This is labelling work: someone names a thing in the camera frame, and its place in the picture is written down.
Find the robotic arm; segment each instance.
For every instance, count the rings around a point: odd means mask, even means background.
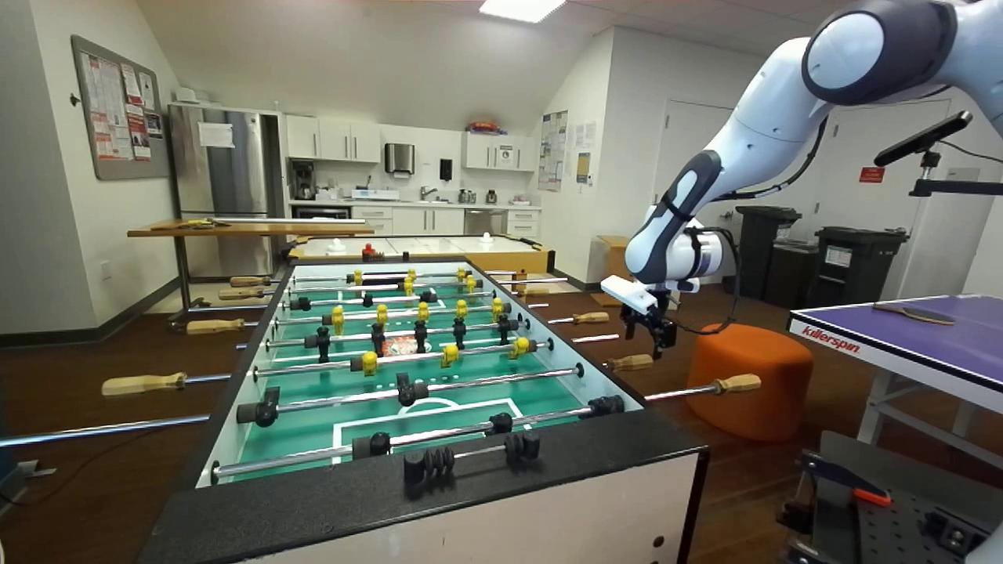
[[[831,106],[914,100],[961,88],[1003,136],[1003,0],[870,0],[781,45],[754,74],[725,130],[649,209],[628,246],[638,284],[602,288],[635,323],[661,320],[653,293],[676,293],[720,268],[720,240],[691,213],[788,171]]]

